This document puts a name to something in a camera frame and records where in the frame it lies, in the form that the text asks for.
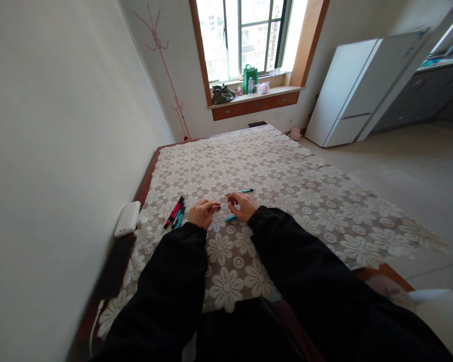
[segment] white floral lace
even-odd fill
[[[293,215],[351,269],[378,268],[388,255],[413,258],[419,248],[447,251],[447,244],[431,230],[272,126],[166,147],[138,218],[122,290],[102,313],[99,335],[105,337],[136,292],[138,276],[181,195],[186,205],[183,223],[198,200],[223,203],[206,238],[203,311],[232,312],[237,301],[270,298],[275,286],[252,243],[252,230],[238,220],[226,222],[231,214],[225,194],[249,188],[256,189],[250,195],[259,205]]]

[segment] wooden bed frame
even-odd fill
[[[200,139],[208,139],[208,138],[220,137],[220,136],[223,136],[225,134],[231,134],[231,133],[237,133],[237,132],[248,132],[249,130],[251,130],[251,128],[242,129],[242,130],[233,131],[233,132],[221,133],[221,134],[217,134],[217,135],[214,135],[214,136],[211,136],[211,137],[199,138],[199,139],[196,139],[196,140],[193,140],[193,141],[189,141],[189,142],[195,142],[195,141],[198,141]],[[161,146],[161,147],[158,147],[156,149],[156,152],[154,153],[153,158],[151,159],[151,162],[149,163],[149,166],[146,169],[144,177],[142,178],[142,181],[141,181],[141,183],[139,185],[139,188],[138,188],[138,190],[136,192],[136,195],[134,196],[134,200],[133,201],[141,202],[141,207],[144,205],[144,203],[146,201],[147,193],[149,191],[149,187],[151,185],[151,179],[153,177],[153,172],[155,170],[156,162],[158,161],[158,156],[160,154],[160,151],[163,148],[165,148],[165,147],[171,147],[171,146],[175,146],[175,145],[183,144],[183,143],[186,143],[186,142],[178,142],[178,143],[174,143],[174,144],[170,144],[170,145],[166,145],[166,146]],[[370,268],[360,268],[360,269],[354,270],[354,273],[363,281],[368,280],[369,278],[371,278],[374,275],[383,275],[383,276],[389,277],[392,280],[394,280],[395,282],[397,282],[407,292],[411,292],[411,291],[414,290],[414,288],[407,281],[405,281],[398,273],[396,273],[387,264],[381,265],[379,270],[370,269]],[[86,310],[86,312],[84,314],[82,323],[81,323],[81,325],[79,327],[77,336],[75,338],[76,341],[84,341],[84,340],[88,340],[89,339],[89,334],[91,333],[91,328],[92,328],[92,325],[94,323],[94,319],[95,319],[96,314],[97,314],[98,306],[99,306],[99,302],[92,302],[87,307],[87,310]]]

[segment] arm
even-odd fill
[[[94,361],[181,360],[201,315],[208,268],[206,229],[216,211],[211,205],[218,204],[199,203],[190,210],[191,222],[161,239],[139,277],[136,294],[114,320]]]
[[[453,360],[431,329],[361,281],[280,209],[248,221],[271,279],[326,360]]]

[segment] black jacket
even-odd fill
[[[453,361],[420,318],[375,293],[289,214],[260,207],[248,225],[272,281],[325,360]],[[198,360],[302,360],[255,300],[237,302],[232,314],[201,314],[205,243],[206,231],[191,223],[163,237],[94,361],[181,360],[195,331],[212,328],[208,315],[216,316],[217,338],[197,347]]]

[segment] person's left hand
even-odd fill
[[[208,230],[213,213],[220,208],[220,205],[219,202],[209,201],[208,199],[198,201],[188,213],[188,222]]]

